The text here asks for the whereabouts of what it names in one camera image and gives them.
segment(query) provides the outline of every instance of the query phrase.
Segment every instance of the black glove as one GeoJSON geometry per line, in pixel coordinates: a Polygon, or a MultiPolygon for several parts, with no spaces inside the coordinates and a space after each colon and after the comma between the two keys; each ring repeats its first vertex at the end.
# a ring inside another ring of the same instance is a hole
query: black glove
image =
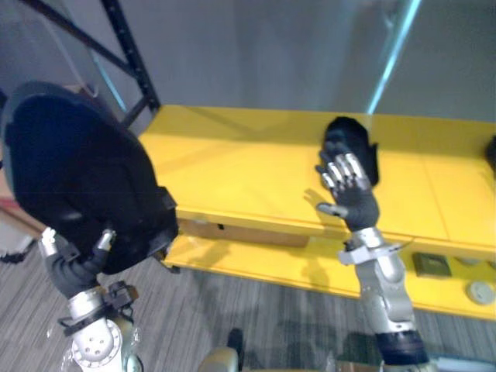
{"type": "Polygon", "coordinates": [[[53,285],[67,299],[74,297],[79,292],[99,286],[97,275],[102,272],[109,256],[107,250],[101,249],[99,240],[93,247],[93,254],[83,260],[67,262],[59,252],[63,249],[60,244],[70,244],[60,236],[55,239],[58,252],[45,259],[45,266],[53,285]]]}
{"type": "Polygon", "coordinates": [[[317,209],[344,219],[352,232],[374,227],[379,219],[379,206],[357,157],[344,143],[332,141],[325,142],[319,155],[324,166],[315,169],[331,191],[336,205],[320,203],[317,209]]]}

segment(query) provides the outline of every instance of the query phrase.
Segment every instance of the yellow table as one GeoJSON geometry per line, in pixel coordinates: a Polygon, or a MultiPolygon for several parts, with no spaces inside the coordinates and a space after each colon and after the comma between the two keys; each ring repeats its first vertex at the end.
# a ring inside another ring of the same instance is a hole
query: yellow table
{"type": "MultiPolygon", "coordinates": [[[[342,242],[326,238],[311,238],[306,247],[281,247],[181,235],[164,264],[358,298],[354,268],[337,260],[342,248],[342,242]]],[[[471,281],[494,283],[496,271],[487,262],[468,267],[449,257],[453,276],[440,280],[417,277],[407,250],[401,258],[407,269],[407,291],[416,308],[496,320],[494,305],[477,305],[465,292],[471,281]]]]}
{"type": "MultiPolygon", "coordinates": [[[[358,296],[353,268],[336,259],[348,236],[337,218],[317,213],[331,201],[314,166],[334,112],[164,106],[141,141],[177,214],[231,226],[313,236],[306,247],[180,236],[164,261],[278,284],[358,296]]],[[[494,178],[483,158],[494,135],[486,122],[346,114],[379,142],[379,228],[407,243],[407,286],[418,308],[494,319],[494,306],[465,295],[472,280],[494,284],[494,178]],[[450,279],[415,276],[411,253],[450,257],[450,279]]]]}
{"type": "MultiPolygon", "coordinates": [[[[343,239],[314,165],[335,112],[164,106],[141,141],[178,216],[343,239]]],[[[379,228],[410,250],[494,259],[494,178],[486,122],[346,114],[379,142],[379,228]]]]}

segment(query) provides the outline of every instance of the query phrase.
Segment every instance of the gray carpet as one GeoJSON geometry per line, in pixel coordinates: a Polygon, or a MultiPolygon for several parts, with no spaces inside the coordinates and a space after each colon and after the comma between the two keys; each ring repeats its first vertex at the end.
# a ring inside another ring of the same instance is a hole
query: gray carpet
{"type": "MultiPolygon", "coordinates": [[[[252,368],[320,368],[329,352],[341,360],[380,361],[352,299],[193,270],[171,274],[152,259],[102,281],[117,278],[140,294],[134,308],[146,372],[196,370],[232,327],[245,333],[252,368]]],[[[67,315],[66,301],[48,281],[37,250],[21,264],[0,264],[0,299],[0,370],[58,372],[69,340],[56,319],[67,315]]],[[[494,322],[416,315],[429,352],[496,361],[494,322]]]]}

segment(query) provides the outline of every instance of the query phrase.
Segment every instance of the robotic hand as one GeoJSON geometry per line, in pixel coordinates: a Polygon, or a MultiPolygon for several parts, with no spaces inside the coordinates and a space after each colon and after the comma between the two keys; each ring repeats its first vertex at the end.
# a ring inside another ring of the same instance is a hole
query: robotic hand
{"type": "Polygon", "coordinates": [[[70,243],[53,229],[46,229],[40,240],[50,279],[69,301],[71,317],[59,319],[59,323],[65,328],[65,336],[73,339],[72,357],[83,372],[142,370],[140,360],[131,354],[130,306],[138,298],[136,289],[120,281],[107,293],[97,281],[114,238],[114,231],[104,230],[93,254],[85,260],[67,260],[67,254],[61,252],[67,252],[70,243]]]}
{"type": "Polygon", "coordinates": [[[323,166],[316,170],[336,204],[320,203],[316,208],[343,219],[352,233],[339,260],[355,265],[360,298],[384,370],[435,371],[415,327],[412,302],[405,290],[405,265],[397,255],[400,245],[384,241],[376,227],[379,207],[367,174],[343,143],[326,142],[319,155],[323,166]]]}

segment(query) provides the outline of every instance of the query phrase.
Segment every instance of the white round object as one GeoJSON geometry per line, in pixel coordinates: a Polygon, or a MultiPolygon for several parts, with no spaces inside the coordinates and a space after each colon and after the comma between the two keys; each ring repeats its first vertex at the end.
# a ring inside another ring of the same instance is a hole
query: white round object
{"type": "Polygon", "coordinates": [[[483,281],[473,281],[468,284],[467,294],[470,300],[478,305],[490,305],[496,299],[496,292],[483,281]]]}

